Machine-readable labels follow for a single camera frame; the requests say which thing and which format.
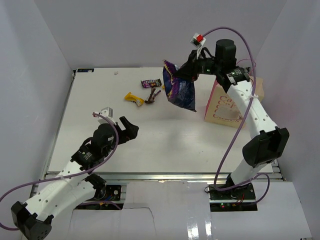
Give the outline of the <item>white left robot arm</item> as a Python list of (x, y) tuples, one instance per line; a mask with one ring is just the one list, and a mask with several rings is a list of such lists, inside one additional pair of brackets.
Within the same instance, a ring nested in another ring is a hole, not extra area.
[(49, 179), (36, 195), (12, 205), (13, 223), (26, 239), (45, 239), (60, 214), (73, 211), (87, 200), (103, 198), (107, 182), (93, 170), (107, 161), (118, 145), (138, 136), (139, 127), (124, 116), (120, 117), (124, 129), (101, 113), (93, 116), (99, 118), (100, 125), (71, 156), (57, 179)]

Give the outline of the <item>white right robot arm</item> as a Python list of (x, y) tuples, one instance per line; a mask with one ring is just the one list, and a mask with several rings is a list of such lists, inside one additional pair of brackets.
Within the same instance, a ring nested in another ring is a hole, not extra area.
[(214, 75), (217, 83), (233, 100), (242, 115), (242, 125), (249, 130), (251, 140), (242, 148), (243, 159), (228, 175), (218, 191), (236, 200), (244, 193), (243, 185), (248, 184), (266, 165), (281, 157), (289, 139), (287, 128), (280, 128), (269, 117), (259, 98), (255, 95), (256, 77), (236, 64), (236, 45), (231, 39), (220, 39), (215, 45), (215, 55), (204, 46), (206, 39), (197, 34), (191, 39), (196, 47), (187, 62), (175, 76), (195, 81), (198, 75)]

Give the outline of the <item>large blue snack bag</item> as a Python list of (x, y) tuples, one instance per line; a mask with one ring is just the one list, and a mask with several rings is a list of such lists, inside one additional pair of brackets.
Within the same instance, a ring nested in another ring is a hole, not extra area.
[(163, 61), (162, 78), (167, 100), (173, 105), (196, 112), (195, 85), (175, 76), (179, 67), (167, 60)]

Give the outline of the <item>beige paper cakes bag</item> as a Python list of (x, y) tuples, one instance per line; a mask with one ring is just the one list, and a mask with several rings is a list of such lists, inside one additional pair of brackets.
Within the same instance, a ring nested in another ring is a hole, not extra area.
[(243, 120), (241, 111), (223, 87), (214, 81), (206, 105), (204, 121), (232, 128), (238, 128)]

